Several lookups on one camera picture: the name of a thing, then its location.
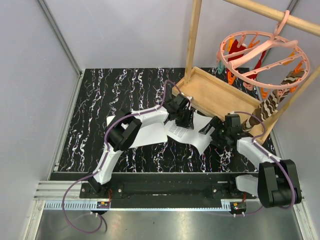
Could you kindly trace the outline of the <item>printed paper sheet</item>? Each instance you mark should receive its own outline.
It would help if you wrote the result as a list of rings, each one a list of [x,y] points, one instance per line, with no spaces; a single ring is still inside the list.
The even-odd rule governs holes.
[[[111,129],[104,148],[116,152],[166,142],[164,122],[168,115],[164,110],[157,110],[123,119],[125,130]]]
[[[211,128],[206,134],[200,133],[200,130],[206,127],[211,120],[211,117],[195,113],[193,115],[194,129],[177,126],[174,120],[168,121],[164,125],[164,129],[168,137],[179,143],[194,146],[198,153],[202,155],[212,140],[210,134],[214,131],[214,128]]]

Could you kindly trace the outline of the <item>white clipboard folder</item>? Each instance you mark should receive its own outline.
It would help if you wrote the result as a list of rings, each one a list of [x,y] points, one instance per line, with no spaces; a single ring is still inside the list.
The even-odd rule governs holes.
[[[105,128],[105,130],[107,131],[108,129],[111,128],[111,126],[118,120],[122,119],[124,117],[123,114],[116,114],[116,115],[112,115],[112,116],[108,116],[107,117],[107,126]],[[113,126],[112,129],[117,129],[117,130],[125,130],[126,126],[123,125],[123,122],[120,121],[118,122],[116,125]]]

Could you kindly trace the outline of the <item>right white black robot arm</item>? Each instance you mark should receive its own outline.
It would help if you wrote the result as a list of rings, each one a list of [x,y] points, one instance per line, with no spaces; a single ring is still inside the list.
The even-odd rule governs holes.
[[[238,112],[229,113],[221,121],[217,116],[199,130],[208,134],[216,148],[229,146],[246,157],[258,169],[258,176],[242,174],[227,185],[228,195],[239,198],[245,193],[258,197],[265,208],[290,208],[302,201],[302,192],[296,164],[291,159],[281,159],[257,142],[241,127]]]

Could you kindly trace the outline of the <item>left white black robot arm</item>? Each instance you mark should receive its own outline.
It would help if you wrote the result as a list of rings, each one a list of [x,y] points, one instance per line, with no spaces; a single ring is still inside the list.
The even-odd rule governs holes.
[[[175,121],[177,126],[193,130],[194,112],[191,109],[191,101],[191,97],[179,93],[173,99],[140,111],[120,109],[107,125],[103,153],[88,179],[90,192],[97,198],[103,198],[108,193],[107,183],[111,180],[119,157],[132,147],[143,128]]]

